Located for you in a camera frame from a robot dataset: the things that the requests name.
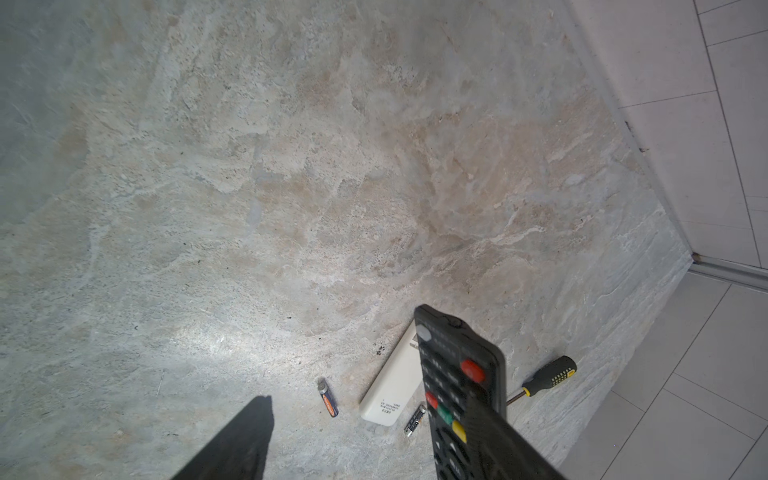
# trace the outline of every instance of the green button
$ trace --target green button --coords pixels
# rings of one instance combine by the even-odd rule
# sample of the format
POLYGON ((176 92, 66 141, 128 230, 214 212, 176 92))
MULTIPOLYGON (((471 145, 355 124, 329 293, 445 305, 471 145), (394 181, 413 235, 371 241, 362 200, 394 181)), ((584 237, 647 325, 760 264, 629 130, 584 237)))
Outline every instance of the green button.
POLYGON ((446 407, 438 405, 437 414, 440 415, 440 418, 443 420, 443 422, 447 423, 448 425, 453 424, 453 417, 446 407))

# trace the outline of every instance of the red button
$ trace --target red button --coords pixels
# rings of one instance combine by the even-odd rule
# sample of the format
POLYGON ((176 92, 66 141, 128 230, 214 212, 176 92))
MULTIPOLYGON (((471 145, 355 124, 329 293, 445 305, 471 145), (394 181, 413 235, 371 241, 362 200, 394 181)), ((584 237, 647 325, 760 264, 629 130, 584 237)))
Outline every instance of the red button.
POLYGON ((471 361, 470 359, 464 360, 462 362, 462 372, 464 372, 464 375, 467 375, 469 379, 475 383, 483 383, 483 380, 485 380, 485 372, 483 369, 481 369, 477 363, 471 361))
POLYGON ((425 397, 427 397, 427 403, 432 406, 432 408, 437 409, 437 399, 433 394, 430 392, 427 392, 424 394, 425 397))

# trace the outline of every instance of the screwdriver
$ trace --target screwdriver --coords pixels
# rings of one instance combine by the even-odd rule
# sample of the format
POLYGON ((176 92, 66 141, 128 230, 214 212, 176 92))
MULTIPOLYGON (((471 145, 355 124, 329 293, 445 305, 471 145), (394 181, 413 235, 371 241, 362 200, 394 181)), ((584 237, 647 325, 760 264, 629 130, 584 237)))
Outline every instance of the screwdriver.
POLYGON ((571 357, 563 355, 554 362, 541 367, 533 378, 523 383, 523 391, 507 401, 507 405, 522 396, 534 396, 541 390, 550 389, 576 373, 576 362, 571 357))

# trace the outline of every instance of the white tile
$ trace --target white tile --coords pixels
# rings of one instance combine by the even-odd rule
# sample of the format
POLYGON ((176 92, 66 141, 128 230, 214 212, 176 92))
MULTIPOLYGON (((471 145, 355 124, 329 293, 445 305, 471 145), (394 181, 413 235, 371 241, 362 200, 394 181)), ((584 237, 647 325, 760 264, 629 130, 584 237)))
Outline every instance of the white tile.
POLYGON ((727 480, 753 443, 662 390, 604 480, 727 480))
POLYGON ((750 227, 716 92, 623 110, 680 220, 750 227))
POLYGON ((727 289, 727 283, 687 273, 619 375, 614 392, 647 410, 727 289))
POLYGON ((742 409, 737 404, 715 395, 676 373, 672 374, 667 384, 664 385, 664 389, 709 413, 721 422, 734 427, 751 439, 757 440, 768 426, 768 420, 742 409))
POLYGON ((730 480, 765 480, 768 475, 768 435, 763 433, 730 480))
POLYGON ((768 212, 751 210, 750 216, 762 268, 768 268, 768 212))
POLYGON ((714 90, 690 0, 569 1, 619 105, 714 90))
POLYGON ((768 418, 768 293, 732 285, 675 372, 768 418))
POLYGON ((704 13, 732 2, 733 0, 696 0, 696 10, 699 13, 704 13))
POLYGON ((768 30, 768 2, 739 0, 703 13, 700 18, 704 39, 712 45, 768 30))
POLYGON ((600 480, 642 416, 642 410, 609 392, 560 465, 560 473, 568 480, 600 480))
POLYGON ((747 197, 746 207, 750 210, 768 212, 768 197, 747 197))
POLYGON ((714 45, 710 56, 744 193, 768 197, 768 31, 714 45))
POLYGON ((680 222, 680 225, 694 252, 706 257, 760 266, 752 229, 691 222, 680 222))

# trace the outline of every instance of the blue and orange battery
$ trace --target blue and orange battery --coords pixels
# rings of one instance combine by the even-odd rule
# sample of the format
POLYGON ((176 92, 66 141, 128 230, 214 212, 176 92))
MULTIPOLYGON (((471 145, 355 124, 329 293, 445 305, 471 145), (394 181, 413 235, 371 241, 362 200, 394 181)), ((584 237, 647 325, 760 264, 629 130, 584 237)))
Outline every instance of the blue and orange battery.
POLYGON ((320 392, 320 396, 323 397, 323 403, 326 404, 328 413, 330 413, 332 417, 338 415, 339 407, 336 406, 336 400, 333 399, 333 395, 331 395, 331 391, 328 389, 328 384, 325 380, 320 380, 317 383, 317 391, 320 392))

